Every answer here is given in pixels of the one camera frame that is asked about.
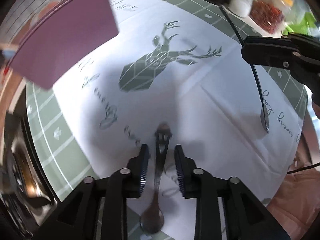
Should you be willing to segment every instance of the screw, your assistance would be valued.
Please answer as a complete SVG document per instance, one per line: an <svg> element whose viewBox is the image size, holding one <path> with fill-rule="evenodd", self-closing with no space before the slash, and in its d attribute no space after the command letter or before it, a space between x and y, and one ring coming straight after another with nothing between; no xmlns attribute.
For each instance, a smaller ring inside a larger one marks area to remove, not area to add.
<svg viewBox="0 0 320 240"><path fill-rule="evenodd" d="M295 56L297 56L297 57L301 57L301 54L298 53L298 52L296 52L296 51L292 52L292 54L295 55Z"/></svg>
<svg viewBox="0 0 320 240"><path fill-rule="evenodd" d="M90 184L94 181L94 178L93 177L90 177L90 176L87 176L83 179L83 182L86 183L86 184Z"/></svg>
<svg viewBox="0 0 320 240"><path fill-rule="evenodd" d="M231 177L229 180L233 184L238 184L240 182L239 178L237 177Z"/></svg>
<svg viewBox="0 0 320 240"><path fill-rule="evenodd" d="M130 169L128 169L128 168L122 168L121 170L120 170L120 173L121 174L129 174L131 171L130 171Z"/></svg>
<svg viewBox="0 0 320 240"><path fill-rule="evenodd" d="M201 175L201 174L203 174L203 169L196 168L196 169L193 170L193 173L197 174L197 175Z"/></svg>

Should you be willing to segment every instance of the plastic container of red spice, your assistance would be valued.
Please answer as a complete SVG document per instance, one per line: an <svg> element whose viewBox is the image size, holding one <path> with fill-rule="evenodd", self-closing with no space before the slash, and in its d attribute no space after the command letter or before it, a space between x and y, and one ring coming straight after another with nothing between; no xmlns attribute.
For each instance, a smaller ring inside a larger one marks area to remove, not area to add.
<svg viewBox="0 0 320 240"><path fill-rule="evenodd" d="M262 29L274 34L291 10L291 0L254 0L249 14L250 18Z"/></svg>

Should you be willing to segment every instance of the red chili flakes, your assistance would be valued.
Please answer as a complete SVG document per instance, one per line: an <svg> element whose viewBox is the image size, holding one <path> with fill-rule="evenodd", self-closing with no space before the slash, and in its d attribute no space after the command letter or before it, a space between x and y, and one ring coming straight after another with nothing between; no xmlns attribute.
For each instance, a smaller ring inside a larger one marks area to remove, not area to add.
<svg viewBox="0 0 320 240"><path fill-rule="evenodd" d="M263 1L253 1L250 18L266 32L273 34L283 21L282 11L272 4Z"/></svg>

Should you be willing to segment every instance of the spoon handle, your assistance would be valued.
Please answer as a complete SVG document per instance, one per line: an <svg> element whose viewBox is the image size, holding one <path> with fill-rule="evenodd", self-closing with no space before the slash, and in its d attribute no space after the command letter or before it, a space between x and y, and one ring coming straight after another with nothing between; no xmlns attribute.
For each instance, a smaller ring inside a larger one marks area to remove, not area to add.
<svg viewBox="0 0 320 240"><path fill-rule="evenodd" d="M165 158L167 156L169 140L172 136L170 127L166 124L160 124L156 133L156 172L154 182L154 197L158 196L159 186L161 181L161 175L164 168Z"/></svg>

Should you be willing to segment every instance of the table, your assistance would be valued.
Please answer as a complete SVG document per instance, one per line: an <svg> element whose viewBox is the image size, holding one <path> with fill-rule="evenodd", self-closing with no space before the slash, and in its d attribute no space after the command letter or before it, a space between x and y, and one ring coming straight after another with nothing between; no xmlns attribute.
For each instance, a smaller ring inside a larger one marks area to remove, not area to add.
<svg viewBox="0 0 320 240"><path fill-rule="evenodd" d="M116 3L120 0L114 1L114 6L128 8L126 3L120 2L120 4L117 5ZM232 28L224 19L219 8L215 5L203 0L162 1L166 1L193 14L238 42ZM238 18L232 15L230 15L230 17L243 38L247 35L259 36L258 33ZM81 67L81 64L83 66L90 65L92 62L87 58L85 62L81 61L78 67ZM278 70L271 67L263 68L275 81L274 84L277 84L279 87L277 89L283 92L285 95L284 98L287 98L290 107L295 110L300 119L303 119L307 102L303 85L294 80L286 70ZM58 197L63 200L85 176L93 176L95 178L98 176L71 132L64 118L65 113L61 111L53 90L43 91L34 84L28 83L26 94L30 130L39 159L53 189L56 191ZM265 93L264 96L265 100L270 103L267 97L268 95ZM294 135L294 137L296 136L297 138L294 139L298 140L299 134ZM132 221L132 224L128 223L129 238L140 236L140 239L150 239L150 236L144 236L143 233L139 231L140 228L137 226L137 219L138 215L136 213L129 212L129 220ZM170 236L165 233L161 233L157 237L160 239L170 238Z"/></svg>

